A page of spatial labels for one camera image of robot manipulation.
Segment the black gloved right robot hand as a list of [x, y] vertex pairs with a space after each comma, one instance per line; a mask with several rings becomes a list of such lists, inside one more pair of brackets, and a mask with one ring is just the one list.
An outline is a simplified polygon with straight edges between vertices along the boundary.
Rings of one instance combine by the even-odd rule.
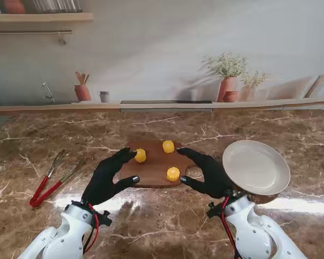
[[209, 155], [186, 147], [178, 148], [177, 152], [191, 159], [202, 170], [204, 176], [204, 182], [200, 182], [189, 176], [181, 176], [181, 183], [215, 199], [226, 196], [228, 191], [233, 189], [232, 182], [225, 173], [222, 163], [217, 162]]

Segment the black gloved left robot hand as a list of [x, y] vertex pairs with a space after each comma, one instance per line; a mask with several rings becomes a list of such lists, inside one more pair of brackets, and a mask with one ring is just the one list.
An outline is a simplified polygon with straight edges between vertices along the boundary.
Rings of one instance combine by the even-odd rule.
[[92, 206], [99, 205], [137, 184], [140, 178], [136, 175], [121, 179], [117, 183], [113, 182], [115, 174], [121, 170], [123, 164], [129, 162], [136, 154], [136, 151], [125, 147], [101, 161], [94, 170], [93, 176], [82, 194], [81, 201]]

